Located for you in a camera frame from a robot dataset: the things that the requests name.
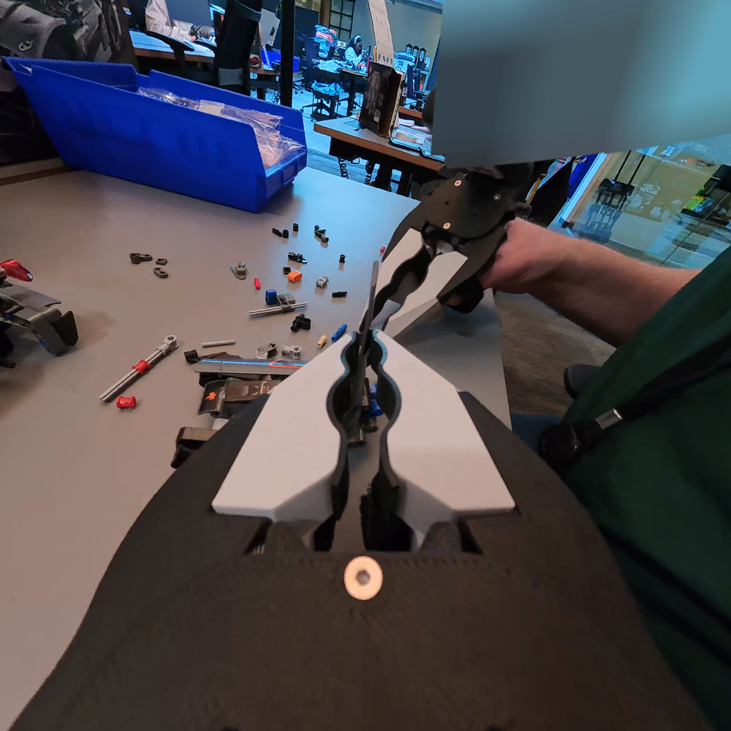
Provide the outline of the grey lego axle red bushes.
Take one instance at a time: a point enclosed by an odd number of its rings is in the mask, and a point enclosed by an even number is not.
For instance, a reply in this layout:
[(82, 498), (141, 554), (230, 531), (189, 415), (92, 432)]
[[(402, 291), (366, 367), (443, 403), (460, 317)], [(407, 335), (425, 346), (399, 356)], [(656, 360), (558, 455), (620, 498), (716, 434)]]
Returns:
[(177, 349), (178, 339), (174, 335), (166, 336), (163, 342), (150, 355), (134, 364), (125, 376), (102, 393), (98, 399), (105, 404), (110, 403)]

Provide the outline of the person's right hand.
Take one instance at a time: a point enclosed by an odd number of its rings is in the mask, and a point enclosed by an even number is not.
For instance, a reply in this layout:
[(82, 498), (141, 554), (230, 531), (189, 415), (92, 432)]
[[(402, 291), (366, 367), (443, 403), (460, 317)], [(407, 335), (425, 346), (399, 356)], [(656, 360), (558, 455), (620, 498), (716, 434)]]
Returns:
[(505, 241), (480, 284), (484, 290), (531, 295), (548, 303), (562, 283), (573, 243), (559, 233), (515, 219), (507, 224)]

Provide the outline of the scattered small lego pieces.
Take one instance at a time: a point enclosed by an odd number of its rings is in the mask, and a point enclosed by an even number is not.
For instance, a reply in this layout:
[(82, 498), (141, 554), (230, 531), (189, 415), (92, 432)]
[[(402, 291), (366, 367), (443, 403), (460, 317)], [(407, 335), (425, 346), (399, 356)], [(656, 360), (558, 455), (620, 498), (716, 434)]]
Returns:
[(334, 333), (342, 330), (341, 339), (357, 327), (371, 263), (385, 250), (379, 238), (323, 225), (280, 232), (287, 237), (246, 239), (243, 256), (206, 254), (196, 270), (188, 348), (274, 359), (292, 344), (310, 361)]

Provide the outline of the blue plastic bin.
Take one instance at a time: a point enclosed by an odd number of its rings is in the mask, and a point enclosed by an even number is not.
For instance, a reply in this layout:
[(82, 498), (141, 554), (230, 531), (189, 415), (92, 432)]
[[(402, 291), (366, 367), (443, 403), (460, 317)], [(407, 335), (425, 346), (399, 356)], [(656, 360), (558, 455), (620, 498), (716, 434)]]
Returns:
[(265, 170), (253, 130), (137, 93), (161, 88), (281, 116), (282, 132), (306, 144), (301, 112), (129, 64), (6, 57), (14, 79), (71, 168), (121, 178), (252, 213), (307, 165), (306, 151)]

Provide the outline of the person's dark blue pants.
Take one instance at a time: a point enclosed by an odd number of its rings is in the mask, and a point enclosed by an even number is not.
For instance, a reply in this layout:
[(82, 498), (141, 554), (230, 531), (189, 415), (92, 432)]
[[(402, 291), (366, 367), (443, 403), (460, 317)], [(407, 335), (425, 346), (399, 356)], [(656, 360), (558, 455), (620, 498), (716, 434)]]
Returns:
[(559, 425), (562, 418), (551, 414), (510, 413), (510, 425), (515, 434), (525, 445), (537, 452), (542, 436), (547, 428)]

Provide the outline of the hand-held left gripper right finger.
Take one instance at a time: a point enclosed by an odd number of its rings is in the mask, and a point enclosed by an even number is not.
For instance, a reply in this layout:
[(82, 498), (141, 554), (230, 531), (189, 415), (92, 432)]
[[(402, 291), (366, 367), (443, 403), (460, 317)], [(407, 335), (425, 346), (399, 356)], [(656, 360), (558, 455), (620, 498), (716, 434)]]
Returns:
[(435, 524), (513, 512), (468, 408), (482, 404), (380, 330), (371, 331), (371, 368), (388, 420), (371, 483), (371, 544), (412, 545)]

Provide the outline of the clear plastic bags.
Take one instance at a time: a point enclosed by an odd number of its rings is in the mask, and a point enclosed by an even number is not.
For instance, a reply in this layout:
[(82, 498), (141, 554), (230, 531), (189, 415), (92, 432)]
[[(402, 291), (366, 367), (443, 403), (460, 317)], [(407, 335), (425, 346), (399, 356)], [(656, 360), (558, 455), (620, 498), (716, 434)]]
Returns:
[(161, 88), (140, 87), (137, 93), (161, 102), (186, 107), (201, 113), (236, 121), (250, 127), (256, 137), (265, 170), (293, 160), (306, 151), (306, 144), (286, 136), (281, 129), (282, 117), (270, 113), (241, 109), (207, 99), (190, 99)]

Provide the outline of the person's right forearm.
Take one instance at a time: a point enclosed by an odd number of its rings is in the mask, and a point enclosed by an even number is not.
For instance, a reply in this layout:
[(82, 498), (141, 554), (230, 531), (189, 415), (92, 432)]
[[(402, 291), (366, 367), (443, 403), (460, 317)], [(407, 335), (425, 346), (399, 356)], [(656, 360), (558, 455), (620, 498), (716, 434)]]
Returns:
[(700, 269), (653, 265), (589, 241), (575, 241), (561, 266), (556, 310), (605, 343), (627, 342)]

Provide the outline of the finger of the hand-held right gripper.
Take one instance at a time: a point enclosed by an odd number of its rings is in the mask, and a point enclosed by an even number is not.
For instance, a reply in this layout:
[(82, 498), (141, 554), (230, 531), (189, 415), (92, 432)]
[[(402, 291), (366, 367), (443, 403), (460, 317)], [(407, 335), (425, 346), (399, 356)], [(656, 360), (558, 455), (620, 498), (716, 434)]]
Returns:
[(410, 282), (404, 280), (390, 298), (400, 307), (388, 316), (388, 335), (395, 339), (433, 319), (442, 310), (442, 291), (449, 290), (447, 286), (466, 261), (467, 257), (460, 253), (439, 254), (428, 266), (425, 279), (411, 292), (407, 292)]
[(373, 327), (403, 330), (430, 295), (419, 290), (430, 268), (430, 250), (420, 231), (410, 229), (385, 253), (373, 294)]

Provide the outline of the lego car chassis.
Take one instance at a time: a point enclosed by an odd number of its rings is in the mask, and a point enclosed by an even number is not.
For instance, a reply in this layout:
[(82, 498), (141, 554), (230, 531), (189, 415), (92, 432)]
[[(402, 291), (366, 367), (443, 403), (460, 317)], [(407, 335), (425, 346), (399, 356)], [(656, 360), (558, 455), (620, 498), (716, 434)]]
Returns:
[(32, 333), (52, 356), (58, 357), (78, 343), (78, 328), (71, 311), (61, 313), (60, 301), (26, 287), (32, 273), (13, 259), (1, 263), (1, 366), (12, 369), (14, 342), (7, 331), (15, 326)]

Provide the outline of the black office chair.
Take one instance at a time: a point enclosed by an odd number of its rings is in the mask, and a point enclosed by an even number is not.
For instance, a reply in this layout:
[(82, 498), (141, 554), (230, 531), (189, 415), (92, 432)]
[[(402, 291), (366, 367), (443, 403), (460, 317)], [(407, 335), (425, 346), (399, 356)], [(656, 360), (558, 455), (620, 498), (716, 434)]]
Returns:
[(598, 375), (601, 366), (591, 364), (571, 364), (563, 372), (563, 386), (571, 399), (589, 387), (594, 378)]

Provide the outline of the small black lego panel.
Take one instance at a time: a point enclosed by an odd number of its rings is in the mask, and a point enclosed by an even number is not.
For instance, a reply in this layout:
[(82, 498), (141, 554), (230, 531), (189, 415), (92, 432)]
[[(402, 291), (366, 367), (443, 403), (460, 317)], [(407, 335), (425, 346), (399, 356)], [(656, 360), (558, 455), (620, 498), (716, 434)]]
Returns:
[(371, 270), (371, 279), (369, 286), (369, 299), (359, 329), (359, 352), (358, 352), (358, 370), (356, 372), (354, 385), (356, 387), (355, 395), (358, 397), (358, 410), (355, 417), (355, 433), (354, 444), (363, 445), (366, 441), (366, 434), (373, 429), (370, 426), (370, 417), (364, 416), (364, 412), (368, 412), (370, 406), (370, 387), (366, 377), (366, 369), (369, 365), (369, 349), (370, 349), (370, 332), (373, 319), (373, 309), (375, 305), (377, 282), (379, 276), (379, 260), (373, 262)]

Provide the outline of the grey lego assembly orange stripe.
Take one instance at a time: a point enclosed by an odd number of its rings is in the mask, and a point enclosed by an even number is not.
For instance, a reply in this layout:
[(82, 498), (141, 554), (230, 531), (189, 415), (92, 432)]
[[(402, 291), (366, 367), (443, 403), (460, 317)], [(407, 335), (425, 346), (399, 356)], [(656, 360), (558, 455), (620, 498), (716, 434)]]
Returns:
[(233, 417), (253, 401), (269, 395), (273, 389), (308, 364), (285, 358), (259, 359), (219, 352), (187, 360), (198, 376), (203, 394), (197, 408), (199, 416), (210, 417), (210, 426), (184, 426), (176, 436), (176, 448), (170, 466), (178, 469), (209, 441)]

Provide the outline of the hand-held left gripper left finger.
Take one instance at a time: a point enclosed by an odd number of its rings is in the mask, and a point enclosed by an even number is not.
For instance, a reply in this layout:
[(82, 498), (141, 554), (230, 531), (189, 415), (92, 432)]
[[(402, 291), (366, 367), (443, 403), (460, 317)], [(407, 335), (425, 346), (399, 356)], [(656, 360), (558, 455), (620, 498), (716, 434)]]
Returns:
[(218, 493), (219, 515), (305, 524), (329, 551), (349, 496), (361, 337), (345, 335), (264, 399)]

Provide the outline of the brown cardboard box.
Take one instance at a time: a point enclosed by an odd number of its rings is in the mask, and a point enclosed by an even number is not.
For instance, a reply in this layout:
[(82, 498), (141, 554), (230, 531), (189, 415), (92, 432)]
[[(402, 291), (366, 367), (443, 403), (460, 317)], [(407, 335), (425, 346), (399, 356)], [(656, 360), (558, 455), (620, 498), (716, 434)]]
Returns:
[(389, 138), (397, 127), (398, 106), (405, 75), (377, 62), (369, 66), (359, 124), (379, 137)]

